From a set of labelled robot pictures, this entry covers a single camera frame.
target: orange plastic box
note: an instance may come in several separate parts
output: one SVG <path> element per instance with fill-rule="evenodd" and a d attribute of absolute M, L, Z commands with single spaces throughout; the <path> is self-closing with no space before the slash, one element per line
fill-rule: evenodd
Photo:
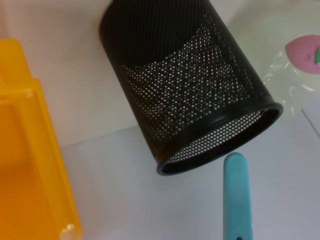
<path fill-rule="evenodd" d="M 0 240 L 80 240 L 64 162 L 21 45 L 0 40 Z"/>

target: yellow plastic tray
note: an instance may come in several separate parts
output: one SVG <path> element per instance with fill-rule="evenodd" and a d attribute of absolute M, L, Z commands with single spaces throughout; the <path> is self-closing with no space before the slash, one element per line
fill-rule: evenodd
<path fill-rule="evenodd" d="M 64 162 L 21 45 L 0 40 L 0 240 L 80 240 Z"/>

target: perforated metal mesh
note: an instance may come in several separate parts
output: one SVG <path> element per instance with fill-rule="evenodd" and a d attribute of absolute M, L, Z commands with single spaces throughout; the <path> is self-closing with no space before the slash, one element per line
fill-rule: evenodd
<path fill-rule="evenodd" d="M 208 0 L 115 0 L 100 35 L 155 156 L 201 119 L 215 119 L 229 106 L 270 97 Z M 242 121 L 257 121 L 262 114 Z M 226 126 L 231 130 L 242 121 Z M 169 161 L 215 145 L 191 145 Z"/>
<path fill-rule="evenodd" d="M 228 122 L 226 125 L 209 132 L 205 136 L 192 142 L 189 146 L 181 149 L 181 151 L 169 158 L 167 164 L 174 164 L 179 161 L 190 159 L 216 148 L 245 131 L 258 121 L 264 113 L 264 111 L 253 112 Z"/>

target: pink shape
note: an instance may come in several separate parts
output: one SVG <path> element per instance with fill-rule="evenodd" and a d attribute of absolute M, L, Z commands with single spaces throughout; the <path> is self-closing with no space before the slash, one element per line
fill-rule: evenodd
<path fill-rule="evenodd" d="M 320 74 L 320 63 L 316 65 L 316 52 L 320 49 L 320 35 L 305 35 L 285 46 L 291 63 L 303 72 Z"/>

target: blue plastic handle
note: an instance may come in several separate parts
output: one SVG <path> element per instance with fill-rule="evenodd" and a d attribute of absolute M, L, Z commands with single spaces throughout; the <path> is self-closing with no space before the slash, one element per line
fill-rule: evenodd
<path fill-rule="evenodd" d="M 223 239 L 253 240 L 248 162 L 231 153 L 223 165 Z"/>

